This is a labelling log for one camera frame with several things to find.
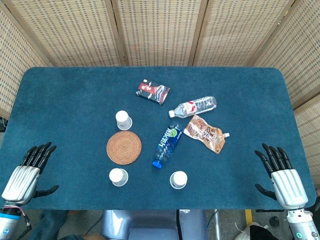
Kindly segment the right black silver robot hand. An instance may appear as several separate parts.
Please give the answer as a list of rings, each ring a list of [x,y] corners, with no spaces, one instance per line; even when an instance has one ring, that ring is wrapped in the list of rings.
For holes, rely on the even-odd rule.
[[[263,143],[265,154],[255,150],[260,158],[274,191],[266,190],[260,184],[256,189],[266,197],[279,203],[286,210],[302,209],[309,201],[300,175],[289,159],[288,154],[281,147],[268,146]]]

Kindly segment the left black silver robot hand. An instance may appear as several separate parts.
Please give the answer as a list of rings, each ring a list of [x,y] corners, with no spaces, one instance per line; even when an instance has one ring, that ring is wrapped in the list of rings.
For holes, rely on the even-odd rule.
[[[48,142],[33,146],[25,153],[20,165],[14,169],[2,192],[1,197],[5,207],[24,206],[31,199],[51,195],[59,188],[58,185],[54,185],[46,190],[37,190],[39,177],[56,148],[55,145]]]

